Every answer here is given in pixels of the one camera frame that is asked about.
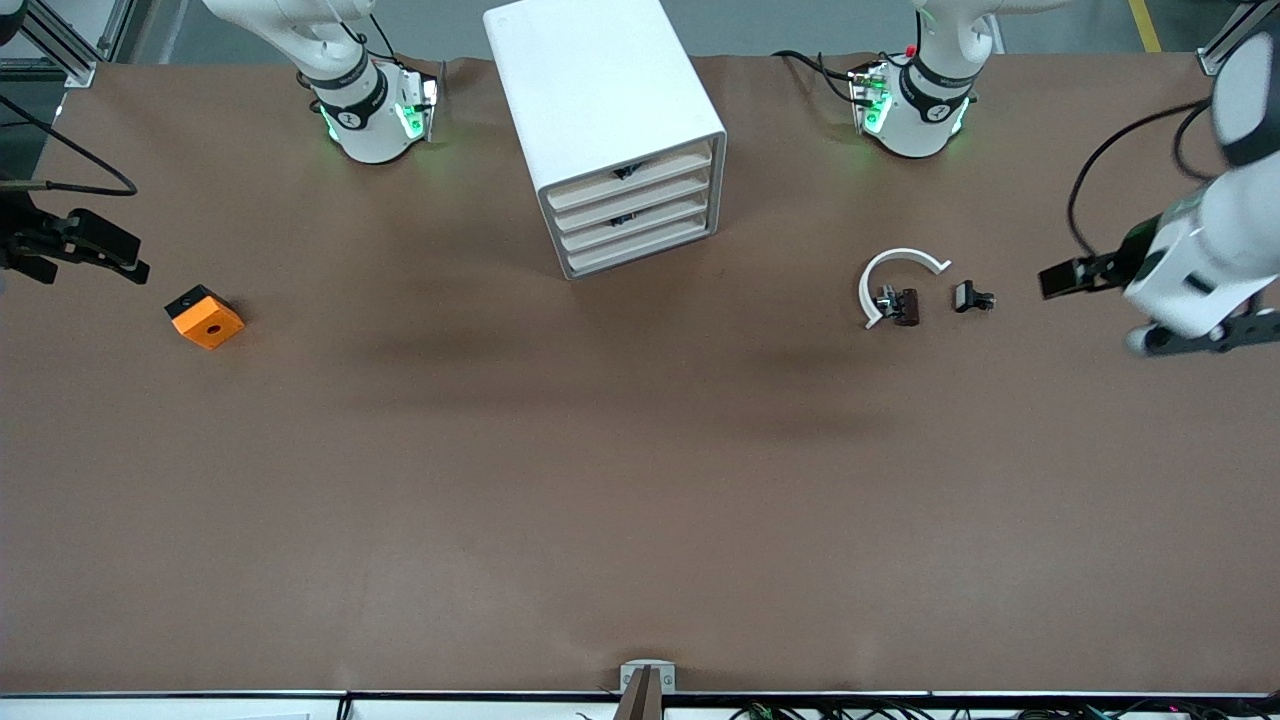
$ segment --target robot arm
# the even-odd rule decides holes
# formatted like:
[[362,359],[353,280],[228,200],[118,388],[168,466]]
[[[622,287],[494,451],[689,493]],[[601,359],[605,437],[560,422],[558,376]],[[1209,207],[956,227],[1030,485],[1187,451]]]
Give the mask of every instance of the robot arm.
[[1257,293],[1280,277],[1277,45],[1280,24],[1271,24],[1217,76],[1213,129],[1230,168],[1137,225],[1116,252],[1041,273],[1046,299],[1123,287],[1153,320],[1129,337],[1142,355],[1280,341],[1280,323],[1261,320],[1271,311],[1256,306]]
[[375,0],[205,0],[219,18],[270,42],[307,78],[329,136],[361,163],[387,163],[430,140],[435,78],[374,59],[347,31]]
[[1070,0],[911,0],[920,41],[911,58],[891,58],[854,96],[859,128],[890,151],[927,158],[960,131],[969,91],[995,47],[988,15],[1039,13]]

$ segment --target white plastic storage box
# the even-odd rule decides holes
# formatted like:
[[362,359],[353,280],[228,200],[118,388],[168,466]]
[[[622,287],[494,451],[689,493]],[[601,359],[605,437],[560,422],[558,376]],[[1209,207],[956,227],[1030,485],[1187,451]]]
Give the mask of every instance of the white plastic storage box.
[[658,0],[521,0],[484,26],[566,277],[716,232],[724,126]]

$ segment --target orange cube with hole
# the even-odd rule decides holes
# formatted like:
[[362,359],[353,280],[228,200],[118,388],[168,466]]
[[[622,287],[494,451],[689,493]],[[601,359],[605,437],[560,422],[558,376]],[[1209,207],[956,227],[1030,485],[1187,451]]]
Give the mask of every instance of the orange cube with hole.
[[214,350],[244,329],[244,320],[202,284],[165,305],[165,313],[182,337],[205,350]]

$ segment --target small black object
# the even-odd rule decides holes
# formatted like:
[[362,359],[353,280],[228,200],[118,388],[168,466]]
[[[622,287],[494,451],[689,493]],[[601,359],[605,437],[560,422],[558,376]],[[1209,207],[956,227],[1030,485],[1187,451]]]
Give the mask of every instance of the small black object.
[[956,313],[968,313],[977,307],[978,310],[991,310],[996,306],[996,296],[991,292],[978,292],[973,287],[973,281],[965,281],[956,286],[955,297],[955,310]]
[[174,300],[173,302],[165,305],[164,306],[164,311],[165,311],[165,314],[169,315],[169,319],[173,320],[178,315],[182,315],[183,313],[186,313],[188,307],[191,307],[192,305],[200,302],[201,300],[204,300],[206,297],[212,297],[214,300],[216,300],[218,302],[221,302],[223,305],[225,305],[228,307],[232,306],[230,302],[227,302],[225,300],[223,300],[221,297],[219,297],[216,292],[209,290],[207,287],[205,287],[202,284],[197,284],[196,287],[193,287],[193,288],[188,290],[187,292],[182,293],[182,297],[179,297],[178,300]]
[[914,328],[920,324],[920,297],[915,288],[908,287],[897,292],[891,284],[883,286],[879,297],[876,299],[876,306],[886,318],[893,320],[895,325]]
[[83,208],[64,219],[36,208],[27,192],[0,191],[0,268],[36,282],[51,284],[58,275],[51,260],[61,260],[106,268],[143,284],[151,268],[138,260],[141,246],[141,240]]
[[628,177],[634,176],[636,170],[640,169],[640,165],[641,163],[631,163],[630,165],[625,165],[622,168],[613,170],[613,174],[618,176],[618,179],[627,179]]

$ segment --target white curved plastic piece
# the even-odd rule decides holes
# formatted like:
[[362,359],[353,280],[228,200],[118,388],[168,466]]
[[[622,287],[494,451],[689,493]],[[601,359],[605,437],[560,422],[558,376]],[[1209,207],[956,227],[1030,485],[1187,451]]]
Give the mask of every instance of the white curved plastic piece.
[[884,318],[879,307],[876,306],[876,301],[872,300],[870,281],[872,270],[876,269],[876,265],[887,260],[911,260],[913,263],[924,265],[934,275],[941,274],[942,270],[951,266],[951,260],[940,263],[933,255],[911,247],[895,247],[872,258],[872,261],[867,264],[867,269],[863,270],[863,279],[858,281],[858,301],[863,304],[863,313],[867,314],[867,329],[872,329],[876,327],[876,323]]

